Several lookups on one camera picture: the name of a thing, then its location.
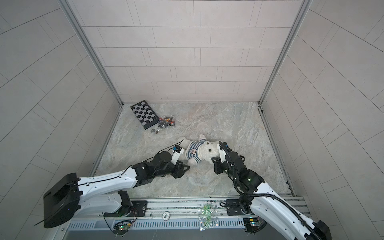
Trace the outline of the blue white striped knit sweater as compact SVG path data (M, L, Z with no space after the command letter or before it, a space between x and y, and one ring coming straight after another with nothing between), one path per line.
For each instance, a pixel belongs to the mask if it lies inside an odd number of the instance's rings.
M199 141L191 141L189 146L185 151L186 158L188 160L188 165L197 165L204 160L203 150L206 145L206 139L200 139Z

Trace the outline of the white fluffy teddy bear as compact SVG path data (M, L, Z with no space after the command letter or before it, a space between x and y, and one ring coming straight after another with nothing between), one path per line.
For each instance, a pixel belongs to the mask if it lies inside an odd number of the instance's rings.
M203 134L199 135L199 139L197 141L199 141L200 139L206 139L207 140L206 136L204 136ZM185 137L179 138L177 140L177 142L181 142L180 147L182 147L185 151L186 151L187 147L189 146L189 144L191 143L191 141L193 141L193 140L188 140ZM203 153L203 157L204 157L204 160L202 162L207 161L210 164L213 164L211 159L214 157L220 156L219 150L218 150L218 144L219 144L218 141L210 142L207 140L206 145L204 146L203 150L201 150ZM184 152L184 155L181 157L181 160L186 161L187 165L188 165L188 160L186 158L185 152Z

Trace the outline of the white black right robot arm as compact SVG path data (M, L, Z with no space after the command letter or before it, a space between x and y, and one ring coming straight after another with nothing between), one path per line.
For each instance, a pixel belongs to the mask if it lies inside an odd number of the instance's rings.
M287 240L331 240L330 228L314 222L282 199L256 172L248 169L236 152L212 158L216 174L225 173L240 194L245 213L261 217Z

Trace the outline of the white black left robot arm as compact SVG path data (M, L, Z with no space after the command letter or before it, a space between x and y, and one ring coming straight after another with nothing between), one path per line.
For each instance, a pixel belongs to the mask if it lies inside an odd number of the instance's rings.
M129 210L128 189L149 184L156 177L181 178L190 166L175 154L164 151L149 161L131 165L123 171L95 177L70 173L61 178L43 196L46 229L58 227L74 216L94 213L114 214Z

